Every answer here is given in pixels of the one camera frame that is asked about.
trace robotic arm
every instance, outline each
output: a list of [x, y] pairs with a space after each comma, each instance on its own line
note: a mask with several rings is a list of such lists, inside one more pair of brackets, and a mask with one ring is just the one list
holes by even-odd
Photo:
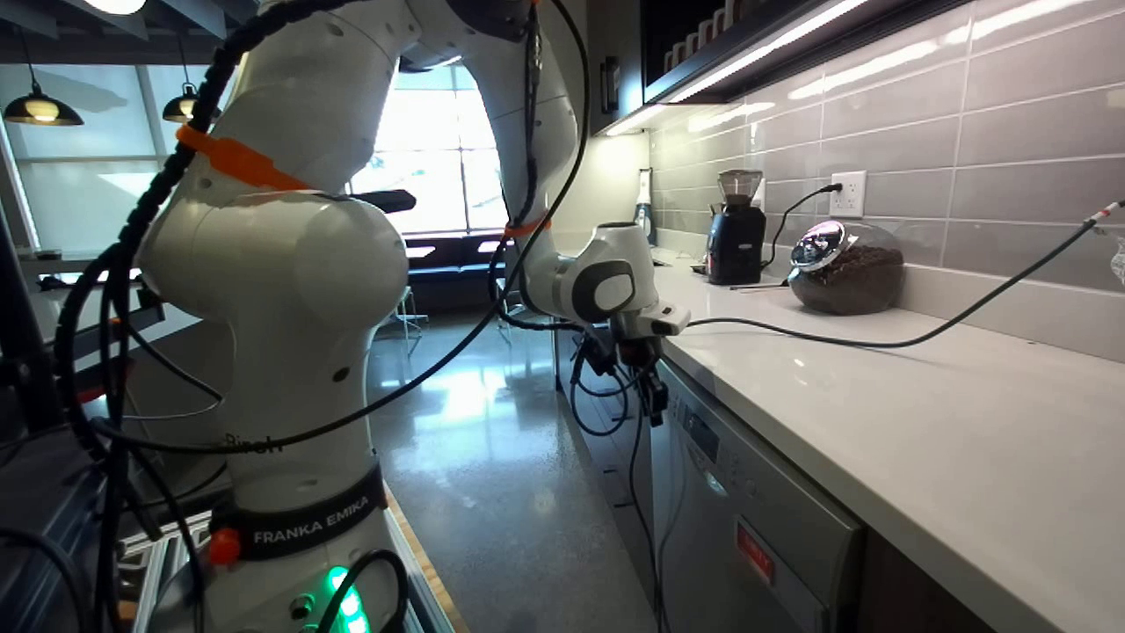
[[[539, 14], [540, 37], [526, 23], [526, 0], [355, 0], [257, 47], [216, 130], [182, 130], [196, 159], [150, 226], [139, 270], [168, 302], [232, 333], [232, 389], [218, 406], [226, 444], [300, 435], [367, 402], [370, 327], [395, 308], [409, 261], [395, 226], [336, 188], [370, 159], [398, 63], [459, 56], [475, 75], [536, 308], [579, 327], [614, 321], [627, 340], [674, 331], [636, 226], [598, 228], [578, 256], [536, 232], [585, 130], [578, 78], [554, 61], [561, 16]], [[361, 421], [272, 452], [232, 452], [229, 477], [209, 544], [209, 628], [321, 623], [340, 571], [395, 548]], [[384, 626], [398, 585], [391, 565], [361, 573], [345, 598], [348, 623]], [[155, 628], [191, 623], [187, 593], [168, 590]]]

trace coffee grinder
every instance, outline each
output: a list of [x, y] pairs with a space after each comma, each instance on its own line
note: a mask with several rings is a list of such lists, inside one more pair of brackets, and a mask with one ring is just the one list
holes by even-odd
[[716, 174], [724, 202], [715, 207], [708, 228], [708, 280], [757, 286], [764, 273], [765, 215], [752, 207], [764, 172], [727, 168]]

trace kitchen counter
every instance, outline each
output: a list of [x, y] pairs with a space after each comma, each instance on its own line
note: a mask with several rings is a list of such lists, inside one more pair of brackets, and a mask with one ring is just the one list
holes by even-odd
[[[814, 315], [786, 289], [681, 268], [659, 286], [691, 321], [871, 340], [941, 324]], [[1120, 628], [1125, 367], [973, 327], [861, 351], [724, 324], [664, 355], [995, 628]]]

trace floor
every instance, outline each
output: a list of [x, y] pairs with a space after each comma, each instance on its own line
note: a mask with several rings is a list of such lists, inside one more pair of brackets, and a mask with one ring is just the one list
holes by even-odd
[[[434, 367], [468, 321], [376, 333], [374, 395]], [[652, 633], [613, 510], [552, 385], [552, 336], [490, 324], [374, 419], [384, 473], [475, 633]]]

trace backsplash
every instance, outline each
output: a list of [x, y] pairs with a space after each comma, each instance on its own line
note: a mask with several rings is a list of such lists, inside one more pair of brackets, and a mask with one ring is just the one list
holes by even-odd
[[[724, 168], [765, 172], [765, 235], [831, 172], [864, 168], [864, 222], [911, 265], [1012, 273], [1125, 195], [1120, 36], [1120, 0], [979, 0], [730, 106], [688, 106], [652, 135], [660, 238], [704, 252]], [[783, 241], [818, 219], [821, 195]], [[1120, 292], [1110, 252], [1087, 235], [1037, 276]]]

